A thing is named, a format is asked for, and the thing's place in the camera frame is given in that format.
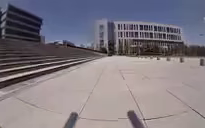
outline concrete staircase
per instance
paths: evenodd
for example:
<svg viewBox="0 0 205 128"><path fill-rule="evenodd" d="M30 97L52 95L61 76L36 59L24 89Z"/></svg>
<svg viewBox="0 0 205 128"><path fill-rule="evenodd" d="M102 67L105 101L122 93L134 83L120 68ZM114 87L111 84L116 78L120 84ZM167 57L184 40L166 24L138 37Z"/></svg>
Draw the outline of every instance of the concrete staircase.
<svg viewBox="0 0 205 128"><path fill-rule="evenodd" d="M99 53L70 47L2 41L0 88L101 57Z"/></svg>

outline glass facade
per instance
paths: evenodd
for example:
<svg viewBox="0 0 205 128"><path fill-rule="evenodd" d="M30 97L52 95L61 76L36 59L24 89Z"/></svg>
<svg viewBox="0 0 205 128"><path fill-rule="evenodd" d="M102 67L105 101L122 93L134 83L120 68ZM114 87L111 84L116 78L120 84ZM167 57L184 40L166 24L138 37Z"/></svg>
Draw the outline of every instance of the glass facade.
<svg viewBox="0 0 205 128"><path fill-rule="evenodd" d="M2 37L27 41L40 41L42 19L9 4L6 18L2 19Z"/></svg>

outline concrete plaza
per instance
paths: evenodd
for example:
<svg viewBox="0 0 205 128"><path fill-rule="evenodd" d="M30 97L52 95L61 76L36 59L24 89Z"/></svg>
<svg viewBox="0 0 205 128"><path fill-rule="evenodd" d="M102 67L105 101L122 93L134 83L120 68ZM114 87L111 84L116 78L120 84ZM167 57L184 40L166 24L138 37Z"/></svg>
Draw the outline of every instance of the concrete plaza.
<svg viewBox="0 0 205 128"><path fill-rule="evenodd" d="M134 110L148 128L205 128L198 58L113 56L55 74L0 90L0 126L62 128L77 112L76 128L133 128Z"/></svg>

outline white building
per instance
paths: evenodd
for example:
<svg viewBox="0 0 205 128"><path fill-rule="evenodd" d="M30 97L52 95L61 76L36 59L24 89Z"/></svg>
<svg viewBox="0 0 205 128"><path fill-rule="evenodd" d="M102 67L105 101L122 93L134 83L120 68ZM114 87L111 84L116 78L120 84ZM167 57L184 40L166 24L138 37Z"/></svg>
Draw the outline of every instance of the white building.
<svg viewBox="0 0 205 128"><path fill-rule="evenodd" d="M98 20L95 24L95 49L114 45L117 54L135 54L147 46L170 49L183 44L182 28L174 25L137 21Z"/></svg>

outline sky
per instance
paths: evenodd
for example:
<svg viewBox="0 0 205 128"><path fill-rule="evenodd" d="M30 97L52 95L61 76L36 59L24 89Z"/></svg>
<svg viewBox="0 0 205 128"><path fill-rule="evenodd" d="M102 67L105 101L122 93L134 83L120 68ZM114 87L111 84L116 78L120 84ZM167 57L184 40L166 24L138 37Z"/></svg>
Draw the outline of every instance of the sky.
<svg viewBox="0 0 205 128"><path fill-rule="evenodd" d="M187 44L205 45L205 0L0 0L43 18L46 41L90 44L95 20L145 21L183 28Z"/></svg>

